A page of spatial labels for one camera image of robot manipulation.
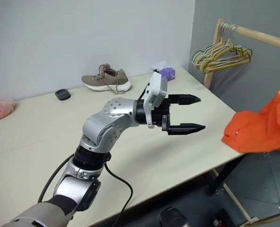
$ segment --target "table surface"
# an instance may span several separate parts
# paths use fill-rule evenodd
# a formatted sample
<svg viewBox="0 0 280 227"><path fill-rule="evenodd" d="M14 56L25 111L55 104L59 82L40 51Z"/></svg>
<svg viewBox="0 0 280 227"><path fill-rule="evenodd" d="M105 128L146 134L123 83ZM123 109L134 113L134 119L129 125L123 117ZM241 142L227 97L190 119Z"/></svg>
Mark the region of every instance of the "table surface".
<svg viewBox="0 0 280 227"><path fill-rule="evenodd" d="M151 74L130 78L132 89L121 97L137 99ZM192 94L202 99L192 105L171 105L171 124L206 125L200 132L168 136L146 125L125 130L113 147L109 168L134 188L129 207L240 156L221 142L225 126L235 113L183 68L168 83L169 94ZM85 120L118 97L110 91L86 87L70 90L59 101L54 94L17 102L15 111L0 120L0 226L36 203L56 167L74 153ZM60 174L47 191L52 196ZM69 227L88 226L118 213L129 197L125 184L106 170L90 209L79 212Z"/></svg>

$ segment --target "clothing rack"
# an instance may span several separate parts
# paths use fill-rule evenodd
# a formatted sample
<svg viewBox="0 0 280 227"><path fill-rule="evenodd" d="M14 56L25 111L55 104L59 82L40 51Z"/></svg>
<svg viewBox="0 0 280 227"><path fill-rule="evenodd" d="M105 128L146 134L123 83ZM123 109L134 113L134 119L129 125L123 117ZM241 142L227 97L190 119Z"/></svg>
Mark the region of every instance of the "clothing rack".
<svg viewBox="0 0 280 227"><path fill-rule="evenodd" d="M220 27L222 22L226 22L226 19L221 18L216 23L216 28L215 28L215 33L214 33L212 44L218 43L221 39L221 33L220 33L220 30L219 30L219 27ZM233 27L233 24L227 26L225 29L230 30L232 27ZM268 35L268 34L265 34L265 33L262 33L262 32L254 31L252 29L245 28L245 27L242 27L242 26L237 26L237 28L233 32L237 33L239 35L249 37L249 38L257 39L261 42L271 44L271 45L274 45L274 46L277 46L277 47L280 48L280 38L278 38L276 36L272 36L272 35ZM208 72L208 73L205 74L204 86L208 89L210 88L212 76L213 76L213 72Z"/></svg>

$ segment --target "orange shirt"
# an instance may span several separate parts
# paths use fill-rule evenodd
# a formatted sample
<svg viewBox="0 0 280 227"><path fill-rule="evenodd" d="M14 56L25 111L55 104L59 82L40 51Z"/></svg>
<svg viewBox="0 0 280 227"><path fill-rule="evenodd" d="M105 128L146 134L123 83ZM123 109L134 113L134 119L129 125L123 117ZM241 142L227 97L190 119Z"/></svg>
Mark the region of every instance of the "orange shirt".
<svg viewBox="0 0 280 227"><path fill-rule="evenodd" d="M221 139L240 153L269 152L280 148L280 91L259 113L234 114Z"/></svg>

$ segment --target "gray floor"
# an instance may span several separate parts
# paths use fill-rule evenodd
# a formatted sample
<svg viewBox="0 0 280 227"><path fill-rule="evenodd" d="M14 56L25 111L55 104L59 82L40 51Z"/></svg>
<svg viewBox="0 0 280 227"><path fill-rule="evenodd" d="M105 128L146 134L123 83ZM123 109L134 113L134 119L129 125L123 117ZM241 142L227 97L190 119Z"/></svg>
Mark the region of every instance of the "gray floor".
<svg viewBox="0 0 280 227"><path fill-rule="evenodd" d="M280 213L280 153L247 155L229 176L227 185L251 217L261 219ZM212 197L208 197L205 190L203 187L191 192L125 226L159 227L158 216L168 206L178 208L192 227L211 227L212 216L222 208L229 213L236 226L245 221L222 188ZM263 226L280 227L280 221Z"/></svg>

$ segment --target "brown sneaker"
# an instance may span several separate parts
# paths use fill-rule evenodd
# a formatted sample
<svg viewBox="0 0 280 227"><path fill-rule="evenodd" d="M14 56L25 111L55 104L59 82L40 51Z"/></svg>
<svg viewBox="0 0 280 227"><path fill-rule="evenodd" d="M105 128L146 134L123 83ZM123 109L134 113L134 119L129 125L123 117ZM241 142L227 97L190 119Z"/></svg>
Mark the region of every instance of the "brown sneaker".
<svg viewBox="0 0 280 227"><path fill-rule="evenodd" d="M81 80L85 86L92 90L111 90L114 94L122 94L131 87L131 83L124 70L120 69L116 71L107 63L99 66L98 75L82 76Z"/></svg>

